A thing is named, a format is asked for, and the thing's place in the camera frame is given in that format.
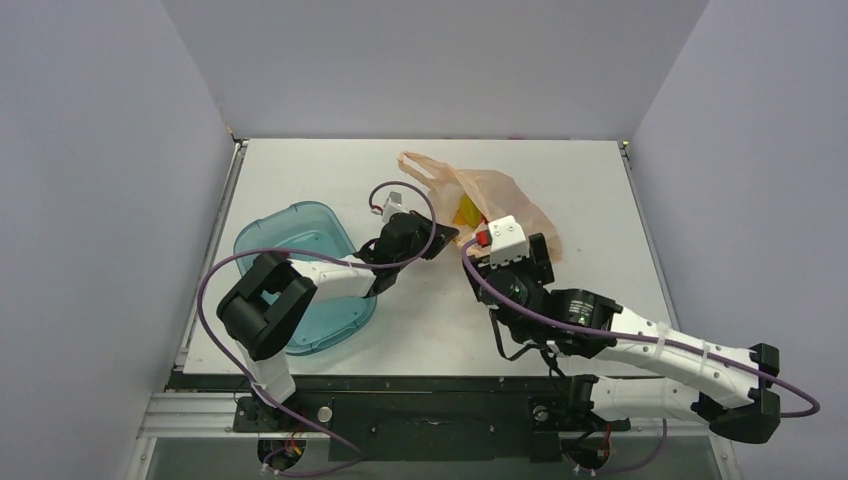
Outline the orange plastic bag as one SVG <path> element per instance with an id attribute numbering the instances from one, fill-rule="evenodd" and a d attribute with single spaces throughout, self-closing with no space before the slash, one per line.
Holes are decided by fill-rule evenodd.
<path id="1" fill-rule="evenodd" d="M 484 223 L 512 215 L 528 235 L 542 233 L 552 261 L 564 258 L 562 239 L 554 223 L 521 190 L 509 175 L 491 169 L 455 168 L 426 155 L 403 151 L 397 158 L 400 171 L 427 190 L 437 221 L 460 231 L 453 242 L 460 247 L 484 227 Z M 483 213 L 485 220 L 476 229 L 453 224 L 459 198 L 467 194 Z"/>

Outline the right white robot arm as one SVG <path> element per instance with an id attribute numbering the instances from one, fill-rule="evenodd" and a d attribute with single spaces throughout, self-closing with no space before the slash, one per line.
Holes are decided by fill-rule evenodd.
<path id="1" fill-rule="evenodd" d="M 778 349 L 764 343 L 724 347 L 591 291 L 550 290 L 543 235 L 524 238 L 518 247 L 513 259 L 464 254 L 463 268 L 494 328 L 506 327 L 523 351 L 540 351 L 572 424 L 674 419 L 741 443 L 771 439 L 782 420 L 772 389 Z"/>

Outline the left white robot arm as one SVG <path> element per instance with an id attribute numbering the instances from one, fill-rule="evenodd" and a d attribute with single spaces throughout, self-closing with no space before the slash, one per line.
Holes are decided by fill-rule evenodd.
<path id="1" fill-rule="evenodd" d="M 216 316 L 246 357 L 246 376 L 272 429 L 298 416 L 296 387 L 284 349 L 312 304 L 373 298 L 392 287 L 409 263 L 432 260 L 459 235 L 416 211 L 388 217 L 380 235 L 336 259 L 302 249 L 257 249 L 250 268 L 223 296 Z"/>

